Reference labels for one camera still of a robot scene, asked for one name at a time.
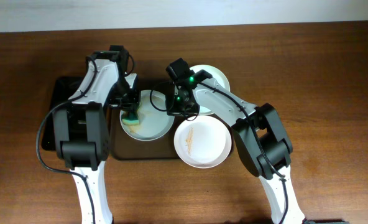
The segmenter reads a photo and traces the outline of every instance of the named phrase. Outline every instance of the white wall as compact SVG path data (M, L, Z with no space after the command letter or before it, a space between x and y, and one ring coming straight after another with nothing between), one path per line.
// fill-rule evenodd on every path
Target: white wall
M368 0L0 0L0 32L368 20Z

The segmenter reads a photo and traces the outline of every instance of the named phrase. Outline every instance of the black tray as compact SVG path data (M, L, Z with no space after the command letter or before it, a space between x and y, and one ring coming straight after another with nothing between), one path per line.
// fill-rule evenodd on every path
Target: black tray
M139 90L150 90L155 84L165 80L139 80ZM166 84L157 89L161 93L173 94L173 86ZM111 133L111 155L117 160L144 160L144 159L179 159L173 144L173 138L177 127L185 120L182 116L176 116L172 128L161 138L153 141L136 140L122 129L119 120L119 110L112 110L110 133ZM234 148L234 138L231 127L227 126L231 135L231 152Z

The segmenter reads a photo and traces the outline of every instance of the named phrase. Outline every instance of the wooden table surface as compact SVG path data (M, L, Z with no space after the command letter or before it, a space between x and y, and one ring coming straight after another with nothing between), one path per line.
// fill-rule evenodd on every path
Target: wooden table surface
M368 223L368 22L0 34L0 223L79 223L72 177L42 168L35 134L60 76L121 44L140 77L178 57L218 67L231 91L278 110L294 145L292 182L312 220ZM47 163L63 167L54 152ZM212 169L180 160L106 164L116 223L222 223L270 216L237 152Z

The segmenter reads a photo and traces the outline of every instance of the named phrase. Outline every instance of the green sponge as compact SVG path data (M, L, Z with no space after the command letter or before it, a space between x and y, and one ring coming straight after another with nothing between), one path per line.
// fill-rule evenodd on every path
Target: green sponge
M139 116L135 112L131 111L125 112L122 115L122 123L128 126L139 125L140 124Z

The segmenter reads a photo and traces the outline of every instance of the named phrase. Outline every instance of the white plate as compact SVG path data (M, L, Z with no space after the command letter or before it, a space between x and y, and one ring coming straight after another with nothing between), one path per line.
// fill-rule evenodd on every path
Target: white plate
M195 73L199 72L202 69L210 73L213 76L213 78L215 78L223 88L230 91L227 77L218 68L210 65L195 65L190 68L190 70L193 70ZM211 114L213 114L211 110L205 108L204 106L200 107L199 115L211 115Z
M194 121L184 121L179 125L174 135L174 148L188 165L211 168L227 158L231 150L231 135L218 119L198 116Z
M151 141L162 137L172 127L174 116L168 116L166 112L156 110L149 101L150 90L142 90L140 97L140 107L137 111L139 115L139 125L125 125L122 123L121 111L120 120L123 130L132 138L140 141ZM152 102L160 109L166 109L165 95L161 92L152 92Z

